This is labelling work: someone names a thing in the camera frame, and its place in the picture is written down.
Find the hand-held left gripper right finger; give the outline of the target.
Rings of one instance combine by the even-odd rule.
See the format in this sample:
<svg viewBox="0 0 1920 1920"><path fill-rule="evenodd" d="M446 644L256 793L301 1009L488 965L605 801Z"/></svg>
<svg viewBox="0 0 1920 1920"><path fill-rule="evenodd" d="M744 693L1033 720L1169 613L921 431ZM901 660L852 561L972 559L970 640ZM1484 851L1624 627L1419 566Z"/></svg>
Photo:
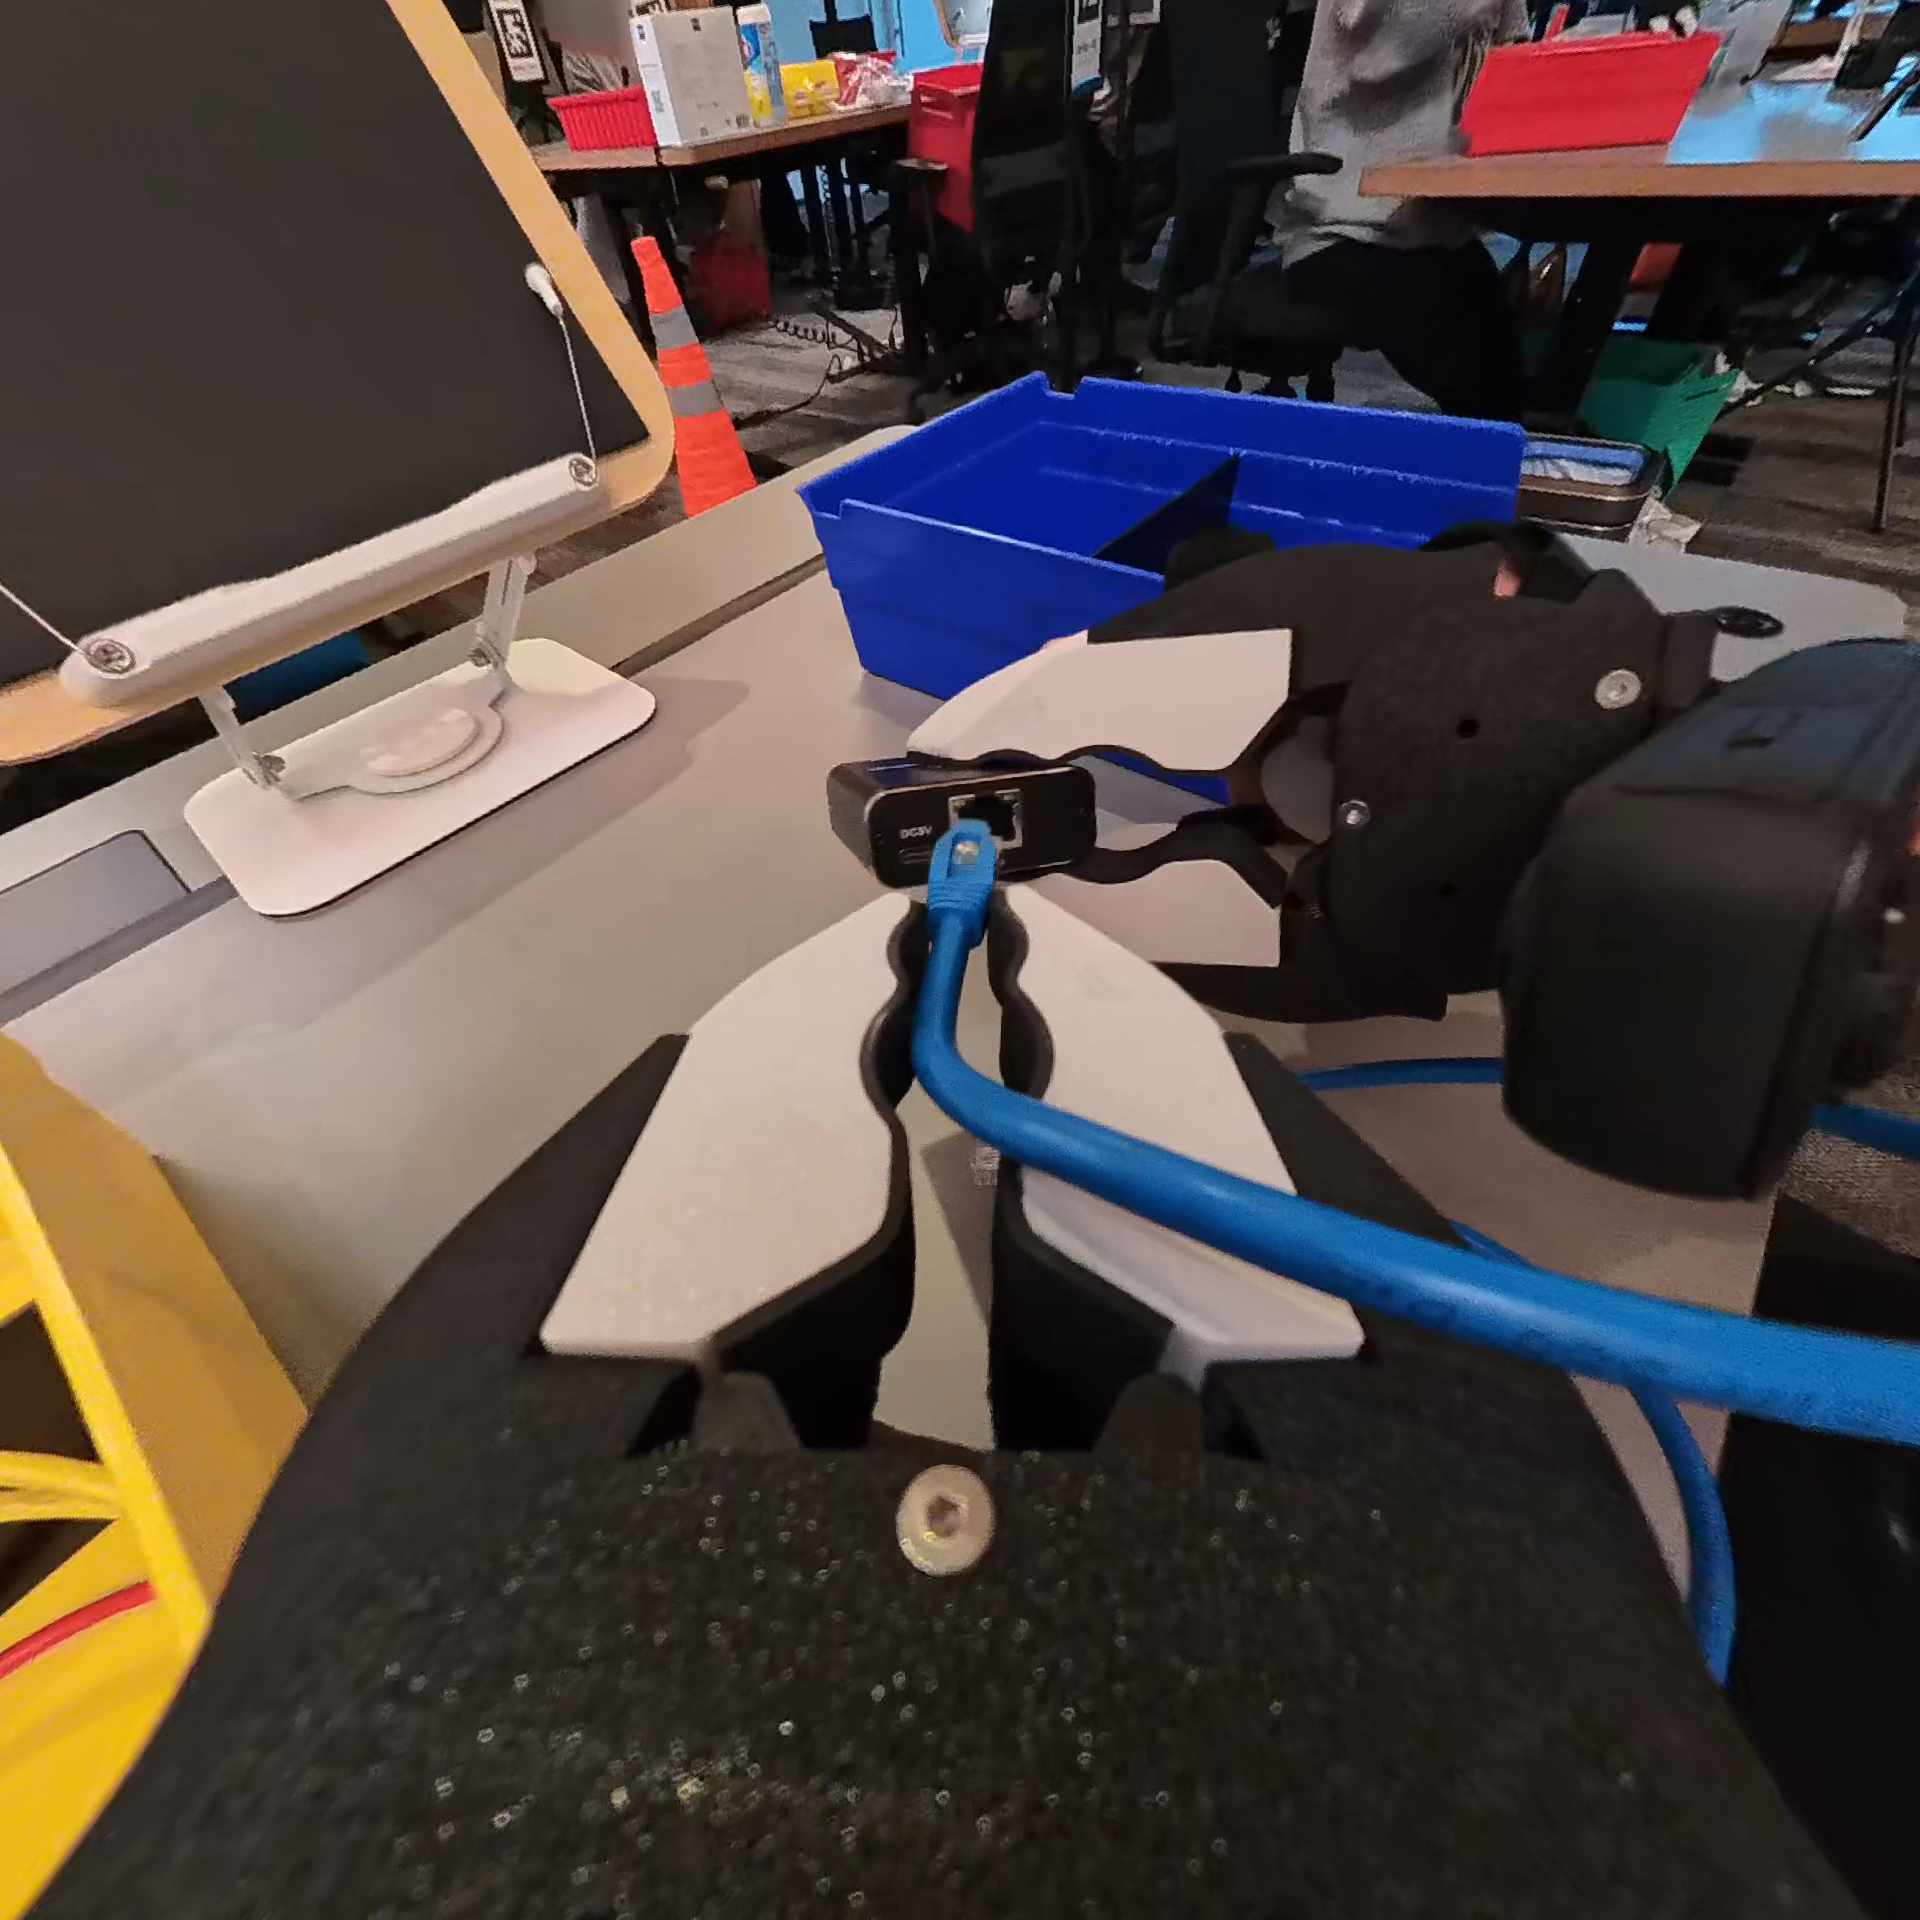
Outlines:
<svg viewBox="0 0 1920 1920"><path fill-rule="evenodd" d="M1038 887L997 897L988 958L1008 1091L1293 1190L1227 1035L1164 972ZM1360 1349L1360 1318L1339 1299L1001 1157L989 1315L1001 1446L1090 1448L1144 1376L1200 1389L1221 1361Z"/></svg>

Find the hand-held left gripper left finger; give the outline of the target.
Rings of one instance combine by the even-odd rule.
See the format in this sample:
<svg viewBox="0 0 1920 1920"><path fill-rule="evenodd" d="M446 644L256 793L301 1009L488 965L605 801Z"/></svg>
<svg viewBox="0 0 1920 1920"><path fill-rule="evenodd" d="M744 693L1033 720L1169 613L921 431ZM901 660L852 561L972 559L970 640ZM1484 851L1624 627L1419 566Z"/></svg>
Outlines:
<svg viewBox="0 0 1920 1920"><path fill-rule="evenodd" d="M915 1307L915 991L916 902L885 895L680 1035L542 1351L761 1376L804 1446L862 1448Z"/></svg>

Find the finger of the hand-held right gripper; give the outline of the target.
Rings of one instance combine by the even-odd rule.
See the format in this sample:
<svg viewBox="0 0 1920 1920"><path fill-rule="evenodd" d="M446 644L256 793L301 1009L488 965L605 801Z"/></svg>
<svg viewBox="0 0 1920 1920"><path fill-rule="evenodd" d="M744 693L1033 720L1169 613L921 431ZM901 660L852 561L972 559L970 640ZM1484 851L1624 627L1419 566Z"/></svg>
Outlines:
<svg viewBox="0 0 1920 1920"><path fill-rule="evenodd" d="M1253 819L1128 823L1038 895L1166 968L1275 968L1288 872Z"/></svg>
<svg viewBox="0 0 1920 1920"><path fill-rule="evenodd" d="M1053 640L973 680L906 741L933 759L1238 759L1292 693L1292 630Z"/></svg>

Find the blue plastic bin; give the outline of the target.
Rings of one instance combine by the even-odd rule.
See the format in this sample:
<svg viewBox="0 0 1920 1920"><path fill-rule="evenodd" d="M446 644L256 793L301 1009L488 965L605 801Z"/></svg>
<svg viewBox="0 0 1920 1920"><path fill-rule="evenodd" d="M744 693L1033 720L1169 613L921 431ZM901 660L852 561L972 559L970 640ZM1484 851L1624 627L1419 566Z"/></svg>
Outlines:
<svg viewBox="0 0 1920 1920"><path fill-rule="evenodd" d="M1416 548L1510 520L1524 429L1453 416L1043 375L803 487L862 668L938 702L1051 640L1152 604L1093 559L1238 453L1230 525L1278 548Z"/></svg>

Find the black ethernet adapter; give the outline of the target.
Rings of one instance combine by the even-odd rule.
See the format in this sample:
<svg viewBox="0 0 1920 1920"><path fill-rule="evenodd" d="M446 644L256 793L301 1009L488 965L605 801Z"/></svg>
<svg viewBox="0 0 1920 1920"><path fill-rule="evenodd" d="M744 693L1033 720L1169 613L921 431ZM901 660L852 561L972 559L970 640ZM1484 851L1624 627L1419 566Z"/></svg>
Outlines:
<svg viewBox="0 0 1920 1920"><path fill-rule="evenodd" d="M1062 872L1098 847L1098 787L1074 760L854 759L829 768L825 799L834 836L892 889L923 884L933 851L960 823L989 829L1000 881Z"/></svg>

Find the yellow plastic bin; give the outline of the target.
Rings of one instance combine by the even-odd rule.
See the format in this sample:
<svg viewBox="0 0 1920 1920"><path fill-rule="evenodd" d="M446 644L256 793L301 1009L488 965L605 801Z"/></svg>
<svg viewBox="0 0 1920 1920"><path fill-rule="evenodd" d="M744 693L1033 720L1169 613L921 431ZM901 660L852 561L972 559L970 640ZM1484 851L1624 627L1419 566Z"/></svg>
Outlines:
<svg viewBox="0 0 1920 1920"><path fill-rule="evenodd" d="M2 1448L2 1523L107 1524L2 1611L5 1916L153 1739L304 1423L157 1161L5 1040L2 1326L26 1305L98 1461Z"/></svg>

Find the black bin divider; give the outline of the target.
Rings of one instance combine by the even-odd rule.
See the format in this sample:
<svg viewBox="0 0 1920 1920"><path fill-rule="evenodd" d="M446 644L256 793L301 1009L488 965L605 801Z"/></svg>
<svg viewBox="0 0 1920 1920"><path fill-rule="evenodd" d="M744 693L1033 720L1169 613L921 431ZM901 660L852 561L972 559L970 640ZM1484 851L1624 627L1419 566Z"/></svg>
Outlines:
<svg viewBox="0 0 1920 1920"><path fill-rule="evenodd" d="M57 1349L32 1305L20 1307L2 1326L2 1448L74 1456L92 1465L98 1461ZM26 1599L106 1524L106 1519L6 1519L2 1524L2 1611Z"/></svg>
<svg viewBox="0 0 1920 1920"><path fill-rule="evenodd" d="M1230 525L1238 465L1238 453L1227 455L1180 494L1169 496L1152 511L1105 541L1093 559L1166 579L1181 543Z"/></svg>

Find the black office chair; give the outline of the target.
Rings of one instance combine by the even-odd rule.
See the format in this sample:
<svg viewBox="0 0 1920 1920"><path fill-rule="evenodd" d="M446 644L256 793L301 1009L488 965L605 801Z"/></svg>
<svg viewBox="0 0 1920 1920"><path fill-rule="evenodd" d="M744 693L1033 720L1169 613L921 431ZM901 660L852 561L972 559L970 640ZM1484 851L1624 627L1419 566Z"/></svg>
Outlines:
<svg viewBox="0 0 1920 1920"><path fill-rule="evenodd" d="M1275 187L1337 171L1337 158L1312 150L1181 161L1149 305L1148 350L1157 361L1222 368L1230 392L1262 376L1272 398L1334 398L1347 350L1339 321L1296 299L1282 270L1258 265L1256 252Z"/></svg>

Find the green plastic bin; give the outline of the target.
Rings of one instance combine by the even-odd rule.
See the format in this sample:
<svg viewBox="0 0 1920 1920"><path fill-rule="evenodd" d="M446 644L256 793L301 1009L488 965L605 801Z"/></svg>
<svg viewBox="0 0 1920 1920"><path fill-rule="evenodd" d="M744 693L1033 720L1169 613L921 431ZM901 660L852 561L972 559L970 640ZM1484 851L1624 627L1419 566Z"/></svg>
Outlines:
<svg viewBox="0 0 1920 1920"><path fill-rule="evenodd" d="M1618 332L1601 350L1576 421L1595 438L1665 455L1670 489L1739 389L1742 369L1717 348Z"/></svg>

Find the white stand base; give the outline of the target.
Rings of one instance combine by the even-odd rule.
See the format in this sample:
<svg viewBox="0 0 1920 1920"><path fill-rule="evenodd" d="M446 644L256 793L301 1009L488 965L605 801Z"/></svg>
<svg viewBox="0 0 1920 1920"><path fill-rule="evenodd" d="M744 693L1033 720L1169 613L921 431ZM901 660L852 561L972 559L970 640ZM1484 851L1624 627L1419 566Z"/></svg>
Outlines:
<svg viewBox="0 0 1920 1920"><path fill-rule="evenodd" d="M234 768L182 804L182 823L258 916L345 901L656 718L646 688L518 635L532 569L490 569L464 663L277 751L250 747L227 694L203 700Z"/></svg>

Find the orange traffic cone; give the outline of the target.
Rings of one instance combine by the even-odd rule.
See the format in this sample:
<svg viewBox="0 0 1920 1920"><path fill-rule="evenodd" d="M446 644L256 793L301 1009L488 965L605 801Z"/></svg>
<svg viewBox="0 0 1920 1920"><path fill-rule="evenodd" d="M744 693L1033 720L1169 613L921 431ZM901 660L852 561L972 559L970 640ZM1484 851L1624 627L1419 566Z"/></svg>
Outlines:
<svg viewBox="0 0 1920 1920"><path fill-rule="evenodd" d="M685 517L699 517L754 491L756 475L666 254L646 233L632 240L632 254L656 340L656 369L675 417L682 508Z"/></svg>

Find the red plastic crate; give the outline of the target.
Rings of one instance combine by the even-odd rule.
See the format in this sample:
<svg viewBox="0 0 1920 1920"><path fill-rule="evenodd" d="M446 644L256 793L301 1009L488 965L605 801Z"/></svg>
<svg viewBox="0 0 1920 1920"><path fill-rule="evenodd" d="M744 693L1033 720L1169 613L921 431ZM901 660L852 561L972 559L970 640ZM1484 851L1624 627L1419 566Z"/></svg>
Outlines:
<svg viewBox="0 0 1920 1920"><path fill-rule="evenodd" d="M973 127L982 64L949 64L912 76L908 100L908 158L933 166L925 175L933 208L949 227L972 233Z"/></svg>

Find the red plastic tray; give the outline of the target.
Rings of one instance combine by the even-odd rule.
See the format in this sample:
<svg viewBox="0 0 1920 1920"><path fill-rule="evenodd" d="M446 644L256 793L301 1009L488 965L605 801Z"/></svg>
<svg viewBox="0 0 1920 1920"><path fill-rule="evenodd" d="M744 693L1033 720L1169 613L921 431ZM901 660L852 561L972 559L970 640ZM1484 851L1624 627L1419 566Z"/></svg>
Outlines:
<svg viewBox="0 0 1920 1920"><path fill-rule="evenodd" d="M1661 149L1722 53L1694 32L1568 33L1496 48L1461 105L1467 158Z"/></svg>

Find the white cardboard box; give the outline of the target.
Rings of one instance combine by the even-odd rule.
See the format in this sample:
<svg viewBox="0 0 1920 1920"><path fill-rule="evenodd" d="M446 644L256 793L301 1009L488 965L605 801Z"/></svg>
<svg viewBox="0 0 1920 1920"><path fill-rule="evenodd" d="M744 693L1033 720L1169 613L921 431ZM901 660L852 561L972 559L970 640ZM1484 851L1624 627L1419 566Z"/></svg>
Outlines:
<svg viewBox="0 0 1920 1920"><path fill-rule="evenodd" d="M661 149L753 133L753 105L729 7L632 5L638 85Z"/></svg>

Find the black board with wooden frame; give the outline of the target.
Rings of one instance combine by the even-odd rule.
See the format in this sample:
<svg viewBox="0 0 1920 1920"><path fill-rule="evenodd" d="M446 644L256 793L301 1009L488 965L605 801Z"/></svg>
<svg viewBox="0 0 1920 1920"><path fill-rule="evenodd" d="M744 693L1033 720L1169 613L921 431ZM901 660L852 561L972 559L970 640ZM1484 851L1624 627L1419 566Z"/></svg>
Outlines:
<svg viewBox="0 0 1920 1920"><path fill-rule="evenodd" d="M5 766L114 707L85 640L588 451L659 489L656 363L450 5L5 5Z"/></svg>

